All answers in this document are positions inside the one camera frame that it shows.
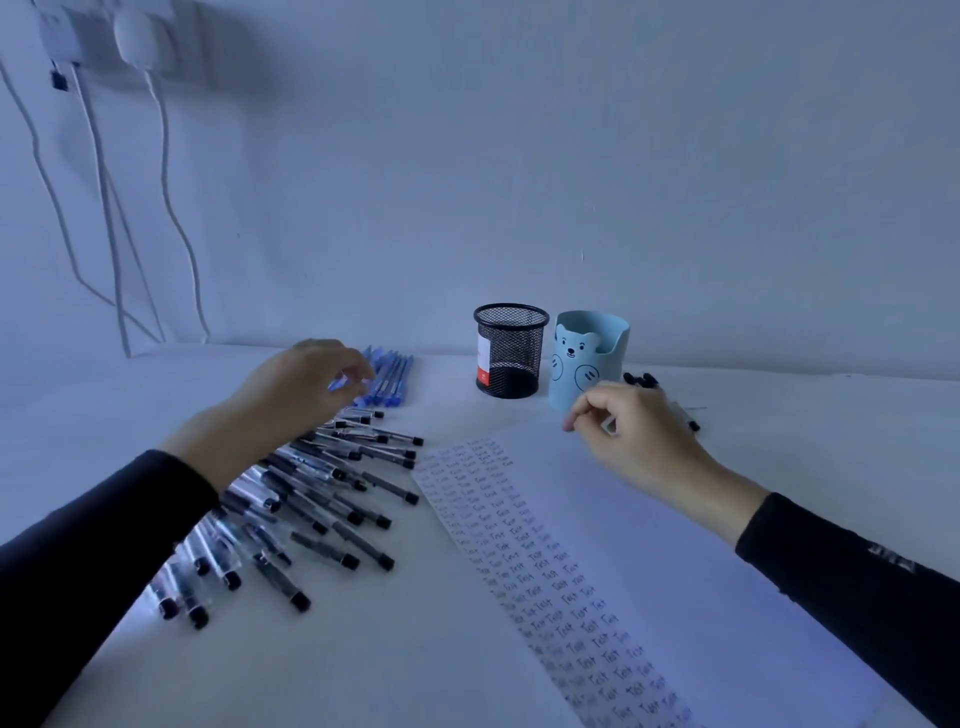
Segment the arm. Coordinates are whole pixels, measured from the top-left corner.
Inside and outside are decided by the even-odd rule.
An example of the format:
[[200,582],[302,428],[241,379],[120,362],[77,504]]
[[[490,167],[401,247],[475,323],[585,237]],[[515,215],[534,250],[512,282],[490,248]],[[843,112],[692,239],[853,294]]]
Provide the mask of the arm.
[[[611,414],[617,437],[600,426]],[[713,531],[939,726],[960,722],[949,678],[960,584],[900,558],[707,454],[662,392],[603,382],[564,421],[600,462]]]
[[[340,373],[350,383],[328,392]],[[218,494],[361,394],[362,378],[372,378],[369,365],[339,342],[277,354],[159,449],[0,546],[0,617],[15,666],[5,689],[30,696],[18,725],[47,717]]]

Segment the white cable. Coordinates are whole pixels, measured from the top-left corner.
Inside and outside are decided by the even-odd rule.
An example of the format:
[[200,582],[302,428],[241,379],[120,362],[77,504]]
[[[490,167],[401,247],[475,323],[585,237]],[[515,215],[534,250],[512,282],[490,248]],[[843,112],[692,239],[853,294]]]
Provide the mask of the white cable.
[[[67,258],[70,260],[70,269],[73,272],[73,277],[77,280],[81,286],[83,286],[87,291],[93,294],[96,298],[100,299],[107,305],[116,307],[116,304],[111,301],[107,296],[102,294],[96,288],[94,288],[90,283],[88,283],[83,275],[80,273],[80,265],[77,262],[77,256],[73,250],[73,243],[70,240],[70,231],[66,226],[66,218],[63,216],[63,210],[60,207],[60,199],[57,197],[57,193],[54,191],[53,183],[50,181],[50,177],[47,175],[46,167],[43,165],[43,160],[40,157],[40,136],[34,126],[34,120],[31,118],[30,113],[27,112],[26,106],[24,106],[23,101],[20,99],[20,95],[16,92],[16,89],[13,87],[13,83],[10,79],[10,76],[7,73],[7,68],[4,66],[2,60],[0,60],[0,77],[3,78],[3,82],[7,87],[7,91],[10,93],[13,103],[16,105],[17,110],[19,110],[20,115],[23,117],[23,121],[27,126],[27,131],[30,132],[31,137],[31,147],[34,157],[34,164],[36,165],[36,170],[40,175],[40,180],[43,182],[43,186],[46,188],[47,196],[50,198],[50,205],[54,209],[54,216],[57,218],[57,223],[60,225],[60,235],[63,237],[63,246],[66,248]],[[124,315],[130,319],[130,322],[140,329],[141,332],[148,338],[150,338],[155,343],[159,344],[160,340],[156,335],[145,327],[140,321],[133,316],[129,311],[124,311]]]
[[86,85],[76,65],[70,66],[73,74],[73,84],[80,96],[80,103],[84,107],[86,124],[90,129],[90,139],[93,141],[93,156],[97,167],[97,187],[100,191],[100,207],[104,212],[104,224],[107,226],[107,239],[110,244],[110,261],[113,266],[113,299],[117,301],[117,326],[120,328],[120,343],[123,344],[123,353],[131,358],[130,337],[127,335],[127,322],[124,320],[123,310],[123,281],[120,272],[120,251],[117,248],[117,238],[113,232],[113,218],[110,216],[110,206],[107,200],[107,180],[104,174],[104,148],[100,142],[100,132],[97,131],[97,122],[93,118],[93,108],[86,93]]
[[186,232],[183,231],[183,225],[180,224],[180,219],[177,217],[177,213],[174,212],[174,207],[170,202],[170,184],[168,181],[170,167],[170,121],[167,119],[167,106],[163,102],[163,90],[160,88],[159,79],[151,71],[144,71],[143,75],[147,79],[147,87],[150,89],[150,95],[154,97],[156,108],[160,112],[160,190],[163,193],[163,204],[166,206],[167,215],[170,216],[170,221],[177,229],[177,233],[180,234],[180,240],[183,241],[183,247],[186,248],[186,254],[190,258],[190,272],[193,274],[193,302],[197,308],[197,318],[200,319],[200,326],[204,330],[204,343],[206,344],[210,340],[210,329],[206,325],[204,304],[200,297],[200,272],[197,269],[197,256],[193,251],[193,245],[190,244],[190,238],[188,238]]
[[113,176],[110,174],[110,171],[106,168],[106,166],[104,166],[104,173],[107,175],[107,184],[110,187],[110,195],[113,198],[113,206],[116,207],[117,216],[120,218],[120,225],[123,226],[123,232],[127,236],[127,242],[130,243],[130,252],[133,253],[133,262],[136,264],[136,270],[140,273],[140,281],[143,283],[143,290],[147,292],[147,303],[150,304],[150,310],[154,314],[156,330],[160,334],[160,341],[166,344],[167,335],[163,332],[163,324],[160,323],[160,315],[156,312],[154,294],[150,292],[150,284],[147,282],[147,274],[143,271],[143,263],[140,262],[140,254],[136,251],[136,246],[133,244],[133,235],[130,232],[130,225],[127,223],[127,215],[123,211],[123,206],[120,205],[120,195],[117,194],[116,185],[113,183]]

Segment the bear face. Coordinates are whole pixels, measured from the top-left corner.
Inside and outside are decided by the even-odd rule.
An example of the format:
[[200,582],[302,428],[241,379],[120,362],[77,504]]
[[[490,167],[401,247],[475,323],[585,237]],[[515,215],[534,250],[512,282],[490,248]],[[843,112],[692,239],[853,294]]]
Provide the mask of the bear face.
[[557,324],[553,331],[553,339],[557,342],[557,355],[563,359],[576,359],[581,355],[593,356],[600,348],[600,334],[577,333],[568,331],[563,324]]

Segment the paper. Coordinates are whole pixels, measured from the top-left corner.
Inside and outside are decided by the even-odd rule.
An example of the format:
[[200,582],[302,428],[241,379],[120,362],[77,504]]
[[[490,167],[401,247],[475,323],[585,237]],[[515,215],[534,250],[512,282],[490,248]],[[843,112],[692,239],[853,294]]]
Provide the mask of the paper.
[[[418,483],[444,526],[587,726],[854,728],[885,693],[868,667],[728,546],[605,473],[555,423],[441,450],[421,467]],[[530,551],[549,563],[538,568]],[[535,597],[551,603],[529,611]],[[568,647],[577,642],[588,647],[585,664]],[[656,675],[643,675],[641,699],[627,692],[619,667],[606,669],[610,644],[628,678]],[[609,700],[608,684],[616,688]]]
[[539,522],[492,439],[427,458],[417,482],[587,728],[699,725],[577,560]]

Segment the pen holder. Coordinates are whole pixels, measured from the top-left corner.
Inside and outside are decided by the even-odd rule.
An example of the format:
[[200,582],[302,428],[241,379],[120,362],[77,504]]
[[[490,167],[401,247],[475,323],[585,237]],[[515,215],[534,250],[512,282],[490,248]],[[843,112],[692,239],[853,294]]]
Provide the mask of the pen holder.
[[550,314],[523,303],[489,303],[477,322],[477,389],[503,400],[530,397],[540,386],[543,327]]
[[618,381],[630,338],[630,325],[599,311],[564,311],[554,328],[550,360],[550,405],[566,412],[602,379]]

